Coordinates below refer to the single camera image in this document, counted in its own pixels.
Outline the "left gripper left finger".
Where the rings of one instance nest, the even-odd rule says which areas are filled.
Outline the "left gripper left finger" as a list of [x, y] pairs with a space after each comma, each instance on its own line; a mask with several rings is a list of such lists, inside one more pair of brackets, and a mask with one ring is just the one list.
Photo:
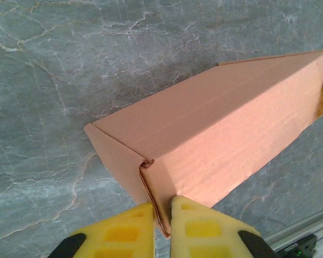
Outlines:
[[49, 257], [155, 257], [152, 204], [140, 204], [76, 230]]

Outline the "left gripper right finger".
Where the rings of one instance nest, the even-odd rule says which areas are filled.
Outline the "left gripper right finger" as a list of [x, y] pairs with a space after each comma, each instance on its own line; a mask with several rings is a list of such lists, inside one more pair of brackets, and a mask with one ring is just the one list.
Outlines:
[[184, 196], [174, 196], [170, 257], [277, 257], [277, 254], [252, 226]]

